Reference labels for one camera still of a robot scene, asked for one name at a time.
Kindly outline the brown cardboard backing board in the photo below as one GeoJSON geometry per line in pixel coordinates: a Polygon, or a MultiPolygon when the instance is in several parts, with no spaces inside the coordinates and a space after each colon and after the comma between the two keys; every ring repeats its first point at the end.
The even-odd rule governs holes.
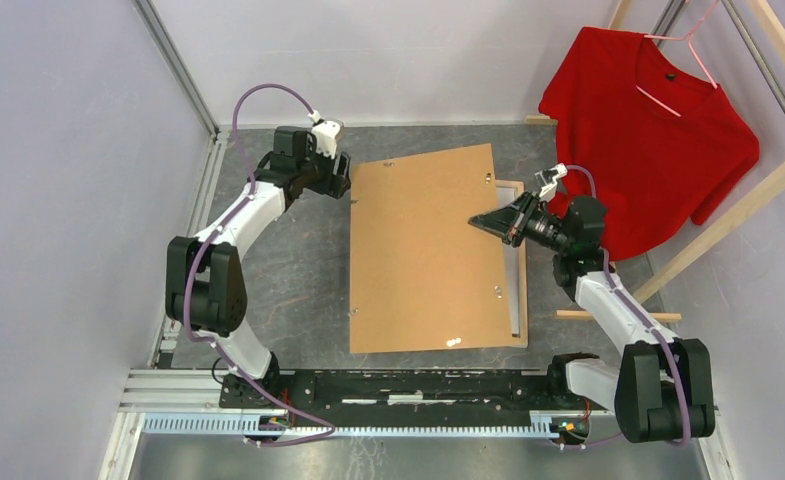
{"type": "Polygon", "coordinates": [[[498,207],[488,144],[352,170],[350,335],[355,354],[459,350],[510,336],[500,239],[468,224],[498,207]]]}

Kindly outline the white wooden picture frame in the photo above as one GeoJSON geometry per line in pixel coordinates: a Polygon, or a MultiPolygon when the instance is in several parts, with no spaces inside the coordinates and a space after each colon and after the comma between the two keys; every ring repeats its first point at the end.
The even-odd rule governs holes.
{"type": "MultiPolygon", "coordinates": [[[[518,193],[518,196],[524,191],[524,184],[520,181],[499,180],[492,173],[485,176],[485,183],[491,184],[496,188],[496,183],[499,181],[508,182],[513,185],[518,193]]],[[[513,338],[511,336],[503,340],[501,344],[494,343],[493,345],[484,345],[484,348],[526,348],[529,344],[529,315],[528,315],[528,280],[527,280],[527,253],[524,244],[519,247],[514,247],[519,250],[519,306],[520,306],[520,319],[521,319],[521,338],[513,338]]],[[[504,290],[500,286],[493,288],[493,293],[498,299],[508,299],[504,295],[504,290]]],[[[509,304],[508,304],[508,320],[510,324],[509,304]]]]}

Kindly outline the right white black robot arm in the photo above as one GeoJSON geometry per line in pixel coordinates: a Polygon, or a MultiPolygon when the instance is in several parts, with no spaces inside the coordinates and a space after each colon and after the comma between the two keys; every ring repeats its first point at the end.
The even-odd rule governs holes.
{"type": "Polygon", "coordinates": [[[556,284],[620,352],[619,367],[592,354],[555,356],[545,382],[553,405],[570,408],[584,397],[613,412],[631,443],[684,446],[709,437],[716,430],[709,350],[663,326],[624,288],[601,244],[606,215],[598,199],[577,196],[558,217],[525,191],[468,222],[506,245],[532,241],[551,250],[556,284]]]}

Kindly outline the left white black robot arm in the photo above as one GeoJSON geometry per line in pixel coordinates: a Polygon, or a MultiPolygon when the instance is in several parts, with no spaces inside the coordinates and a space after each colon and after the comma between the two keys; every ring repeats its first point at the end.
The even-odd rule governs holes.
{"type": "Polygon", "coordinates": [[[165,311],[193,342],[219,353],[246,378],[243,392],[258,407],[274,405],[281,379],[274,356],[246,320],[242,259],[261,233],[305,192],[339,199],[350,189],[350,157],[338,148],[344,126],[320,120],[310,128],[281,126],[238,197],[210,225],[167,248],[165,311]]]}

